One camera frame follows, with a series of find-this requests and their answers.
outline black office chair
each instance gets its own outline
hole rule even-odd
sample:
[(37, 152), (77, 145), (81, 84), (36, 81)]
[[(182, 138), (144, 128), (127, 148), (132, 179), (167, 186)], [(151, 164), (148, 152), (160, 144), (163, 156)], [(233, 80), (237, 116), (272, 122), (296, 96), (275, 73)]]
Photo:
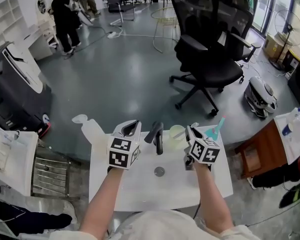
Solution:
[(238, 62), (249, 62), (254, 55), (256, 49), (261, 47), (258, 42), (248, 43), (245, 41), (248, 31), (252, 26), (254, 16), (251, 13), (248, 0), (223, 0), (227, 6), (235, 8), (232, 10), (232, 15), (224, 17), (227, 23), (227, 30), (241, 37), (243, 40), (238, 40), (231, 36), (227, 39), (227, 50), (230, 57)]
[(172, 75), (169, 81), (179, 80), (194, 85), (192, 90), (178, 103), (180, 109), (196, 91), (201, 90), (213, 106), (211, 115), (219, 111), (207, 88), (218, 88), (222, 92), (224, 87), (239, 78), (244, 80), (241, 67), (227, 54), (227, 47), (218, 40), (226, 32), (223, 16), (232, 12), (232, 7), (222, 7), (222, 0), (171, 0), (180, 26), (180, 40), (175, 46), (176, 57), (181, 62), (180, 70), (189, 74), (183, 76)]
[[(121, 25), (116, 25), (122, 27), (124, 20), (134, 21), (135, 20), (135, 5), (132, 1), (132, 4), (123, 4), (123, 0), (107, 0), (108, 2), (108, 11), (109, 13), (120, 13)], [(123, 17), (122, 13), (125, 13), (129, 10), (133, 10), (133, 18), (127, 19)]]

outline white sleeve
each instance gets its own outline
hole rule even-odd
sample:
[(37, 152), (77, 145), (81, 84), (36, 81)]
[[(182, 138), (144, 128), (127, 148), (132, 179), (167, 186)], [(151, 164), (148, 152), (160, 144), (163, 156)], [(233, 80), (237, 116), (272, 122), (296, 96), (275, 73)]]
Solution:
[(222, 240), (260, 240), (244, 225), (227, 229), (220, 235)]
[(98, 240), (92, 234), (80, 231), (55, 231), (52, 232), (49, 240)]

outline faucet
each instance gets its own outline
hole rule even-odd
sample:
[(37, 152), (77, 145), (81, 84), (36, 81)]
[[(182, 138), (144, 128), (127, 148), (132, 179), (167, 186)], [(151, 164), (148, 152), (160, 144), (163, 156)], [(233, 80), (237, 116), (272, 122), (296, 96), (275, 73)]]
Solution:
[(164, 123), (155, 121), (152, 124), (152, 130), (144, 138), (144, 141), (146, 143), (150, 144), (153, 141), (153, 144), (156, 146), (156, 153), (158, 155), (162, 155), (162, 153), (164, 152), (164, 149), (162, 147), (163, 132), (164, 132)]

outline gray floor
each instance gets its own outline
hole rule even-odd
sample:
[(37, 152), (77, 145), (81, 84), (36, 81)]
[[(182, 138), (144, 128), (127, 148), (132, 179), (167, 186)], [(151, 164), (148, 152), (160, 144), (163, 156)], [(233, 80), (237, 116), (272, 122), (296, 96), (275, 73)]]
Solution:
[[(150, 14), (156, 9), (158, 5), (154, 4), (138, 13), (134, 22), (126, 21), (124, 33), (153, 36), (156, 21)], [(117, 28), (108, 25), (117, 18), (103, 11), (94, 24), (102, 25), (107, 32), (118, 32)], [(101, 29), (87, 27), (82, 28), (79, 33), (82, 47), (103, 35)], [(164, 33), (166, 37), (171, 36), (169, 27)], [(257, 40), (260, 40), (258, 35), (250, 32), (248, 41)], [(173, 85), (169, 84), (170, 75), (181, 75), (180, 62), (173, 50), (174, 42), (166, 39), (163, 43), (164, 53), (161, 54), (152, 46), (150, 37), (103, 38), (75, 53), (68, 60), (64, 60), (57, 53), (39, 61), (42, 77), (51, 86), (54, 96), (50, 113), (52, 127), (43, 140), (59, 151), (72, 153), (88, 161), (90, 145), (81, 132), (81, 126), (71, 121), (78, 114), (86, 114), (89, 119), (95, 119), (106, 133), (111, 133), (119, 123), (132, 119), (141, 120), (142, 131), (148, 131), (157, 120), (163, 121), (164, 128), (168, 130), (175, 124), (186, 126), (193, 122), (198, 122), (201, 126), (214, 125), (225, 115), (226, 121), (221, 129), (223, 142), (226, 145), (235, 144), (253, 136), (272, 119), (269, 117), (260, 120), (250, 112), (249, 106), (243, 100), (249, 78), (258, 75), (255, 70), (274, 90), (279, 104), (276, 115), (288, 113), (298, 105), (287, 86), (287, 80), (283, 76), (275, 77), (280, 72), (267, 63), (260, 49), (251, 59), (250, 66), (245, 65), (243, 84), (237, 81), (226, 86), (223, 93), (211, 90), (220, 108), (215, 118), (208, 116), (212, 106), (200, 92), (188, 100), (182, 110), (176, 110), (174, 104), (181, 100), (192, 86), (177, 81)], [(156, 44), (160, 47), (161, 40), (157, 39)], [(278, 208), (286, 192), (282, 186), (267, 191), (252, 190), (246, 180), (240, 179), (241, 158), (229, 152), (227, 155), (234, 194), (227, 197), (226, 202), (234, 223), (254, 224), (282, 212)], [(87, 170), (83, 170), (81, 176), (73, 180), (74, 186), (78, 184), (82, 198), (73, 204), (81, 220), (88, 204)], [(182, 211), (193, 215), (195, 209), (189, 207)], [(116, 212), (116, 223), (128, 215), (129, 213)], [(109, 226), (110, 231), (115, 227), (116, 225)], [(280, 216), (251, 226), (250, 229), (261, 239), (288, 239), (291, 231), (300, 230), (300, 204)], [(291, 239), (300, 238), (293, 235)]]
[[(157, 8), (158, 5), (154, 4), (137, 13), (135, 21), (125, 21), (124, 33), (153, 36), (156, 21), (150, 14)], [(119, 32), (118, 28), (108, 25), (117, 18), (103, 11), (94, 24), (103, 26), (107, 32)], [(171, 27), (165, 27), (165, 37), (171, 37), (169, 29)], [(101, 29), (87, 27), (79, 33), (82, 47), (103, 35)], [(251, 31), (248, 41), (258, 39)], [(161, 40), (157, 39), (156, 44), (161, 47)], [(95, 119), (106, 133), (111, 133), (119, 123), (133, 119), (142, 122), (142, 131), (149, 131), (157, 120), (161, 120), (168, 130), (175, 124), (186, 126), (198, 122), (201, 126), (214, 125), (225, 115), (221, 129), (223, 142), (226, 145), (238, 143), (253, 136), (272, 119), (270, 116), (260, 120), (243, 100), (249, 78), (258, 75), (252, 67), (273, 88), (279, 104), (276, 115), (288, 113), (297, 106), (287, 80), (283, 76), (274, 77), (280, 72), (268, 64), (259, 49), (257, 56), (250, 61), (250, 68), (245, 65), (243, 84), (236, 81), (226, 86), (223, 93), (211, 90), (220, 109), (216, 117), (209, 117), (212, 106), (200, 91), (183, 105), (182, 110), (176, 110), (174, 104), (192, 86), (178, 81), (169, 84), (170, 75), (182, 73), (173, 50), (174, 41), (166, 39), (164, 44), (165, 50), (161, 54), (152, 46), (150, 37), (105, 37), (68, 60), (60, 54), (40, 60), (38, 64), (42, 74), (54, 94), (50, 113), (52, 128), (43, 140), (55, 149), (89, 160), (90, 146), (81, 133), (80, 125), (71, 121), (78, 114)]]

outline wooden cabinet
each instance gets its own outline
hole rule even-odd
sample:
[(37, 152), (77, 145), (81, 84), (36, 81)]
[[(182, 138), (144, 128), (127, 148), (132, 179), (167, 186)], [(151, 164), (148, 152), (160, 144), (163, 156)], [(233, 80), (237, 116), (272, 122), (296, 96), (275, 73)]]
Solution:
[(253, 177), (287, 163), (287, 157), (276, 123), (271, 120), (252, 138), (235, 150), (243, 160), (242, 178)]

